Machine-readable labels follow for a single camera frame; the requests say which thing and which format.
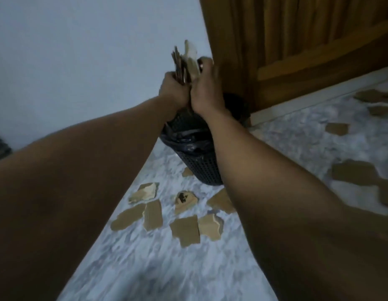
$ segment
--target wall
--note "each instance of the wall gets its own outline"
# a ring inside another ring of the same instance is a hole
[[[0,0],[0,136],[19,149],[157,95],[186,38],[211,55],[198,0]]]

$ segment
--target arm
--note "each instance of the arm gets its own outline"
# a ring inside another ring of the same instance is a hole
[[[212,61],[203,65],[191,91],[193,109],[211,129],[223,182],[278,298],[388,300],[388,236],[355,223],[371,216],[360,217],[235,121]]]
[[[159,96],[0,161],[0,300],[56,299],[187,101],[167,74]]]

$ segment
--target wooden door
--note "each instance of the wooden door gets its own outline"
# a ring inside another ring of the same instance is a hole
[[[388,66],[388,0],[200,0],[223,89],[252,111]]]

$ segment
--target torn cardboard piece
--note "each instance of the torn cardboard piece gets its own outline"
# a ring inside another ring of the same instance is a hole
[[[343,136],[349,132],[349,125],[330,122],[325,126],[325,131],[331,134]]]
[[[215,214],[207,214],[198,219],[198,229],[200,234],[204,234],[211,241],[220,240],[223,233],[223,220]]]
[[[226,188],[223,188],[221,191],[211,197],[207,201],[207,205],[212,209],[223,210],[227,214],[236,212],[236,209],[234,208],[229,196],[227,195]]]
[[[372,163],[348,159],[332,165],[332,179],[359,186],[372,186],[377,185],[380,177]]]
[[[369,103],[386,102],[388,103],[388,92],[380,92],[374,89],[360,91],[354,94],[354,98]]]
[[[387,106],[374,106],[369,107],[368,111],[371,116],[387,116],[388,115],[388,107]]]
[[[381,179],[378,182],[379,187],[379,200],[382,204],[388,206],[388,180]]]
[[[180,240],[182,248],[201,242],[197,215],[174,220],[170,229],[172,236]]]
[[[198,198],[193,192],[181,191],[176,195],[174,200],[174,214],[179,214],[198,203]]]
[[[163,226],[162,205],[160,200],[146,204],[144,215],[144,228],[146,231],[154,230]]]
[[[138,204],[133,208],[126,209],[120,213],[117,218],[111,222],[110,229],[113,231],[123,230],[129,227],[135,221],[138,221],[143,217],[145,204]]]
[[[181,174],[182,177],[193,176],[193,175],[194,173],[188,167],[186,167],[183,173]]]
[[[156,190],[158,184],[155,182],[149,182],[146,184],[142,184],[137,192],[134,192],[129,198],[128,201],[131,203],[147,201],[150,199],[154,199],[156,197]]]

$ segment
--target trash can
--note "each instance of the trash can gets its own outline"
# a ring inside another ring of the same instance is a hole
[[[242,125],[249,117],[248,104],[235,94],[224,93],[226,108]],[[201,116],[185,109],[165,124],[161,141],[171,147],[199,181],[222,185],[211,131]]]

